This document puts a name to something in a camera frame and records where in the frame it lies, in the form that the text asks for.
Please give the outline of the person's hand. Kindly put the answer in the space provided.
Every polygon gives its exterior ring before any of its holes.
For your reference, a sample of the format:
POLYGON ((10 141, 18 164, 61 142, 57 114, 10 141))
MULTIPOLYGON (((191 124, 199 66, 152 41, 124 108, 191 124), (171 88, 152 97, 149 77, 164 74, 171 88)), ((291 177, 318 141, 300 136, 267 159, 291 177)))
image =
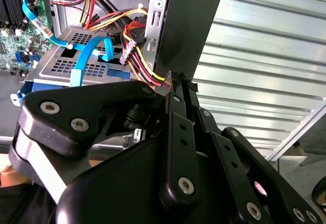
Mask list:
POLYGON ((11 187, 20 184, 29 184, 31 181, 17 172, 11 165, 1 166, 1 187, 11 187))

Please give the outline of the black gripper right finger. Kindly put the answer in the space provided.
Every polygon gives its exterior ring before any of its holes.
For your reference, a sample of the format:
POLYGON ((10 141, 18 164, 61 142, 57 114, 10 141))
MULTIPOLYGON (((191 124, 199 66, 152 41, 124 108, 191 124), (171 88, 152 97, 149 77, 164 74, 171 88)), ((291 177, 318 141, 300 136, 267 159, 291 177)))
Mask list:
POLYGON ((317 212, 235 128, 219 130, 213 115, 199 106, 197 85, 183 82, 196 149, 209 157, 209 175, 221 182, 231 223, 322 223, 317 212))

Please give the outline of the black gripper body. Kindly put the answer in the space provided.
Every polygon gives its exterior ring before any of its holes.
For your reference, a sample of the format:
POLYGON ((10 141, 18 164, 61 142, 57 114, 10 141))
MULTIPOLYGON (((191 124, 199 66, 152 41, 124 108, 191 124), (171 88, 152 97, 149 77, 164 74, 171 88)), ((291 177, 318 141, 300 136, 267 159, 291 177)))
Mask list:
POLYGON ((159 198, 166 145, 137 144, 79 175, 63 192, 57 223, 228 223, 221 185, 212 162, 196 154, 200 204, 190 212, 168 211, 159 198))

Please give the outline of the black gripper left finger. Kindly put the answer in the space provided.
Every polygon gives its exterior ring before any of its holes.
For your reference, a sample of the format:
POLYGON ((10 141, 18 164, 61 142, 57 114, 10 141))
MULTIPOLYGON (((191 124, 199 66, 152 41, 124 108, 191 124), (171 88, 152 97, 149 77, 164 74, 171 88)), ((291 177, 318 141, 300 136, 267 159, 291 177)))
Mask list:
POLYGON ((183 95, 185 80, 182 74, 172 74, 172 89, 163 94, 141 81, 29 93, 10 157, 17 158, 21 172, 40 179, 58 204, 68 185, 92 168, 88 157, 94 144, 144 129, 145 139, 135 145, 149 139, 166 145, 162 204, 170 212, 190 212, 201 193, 195 189, 200 183, 198 167, 190 164, 196 147, 183 95))

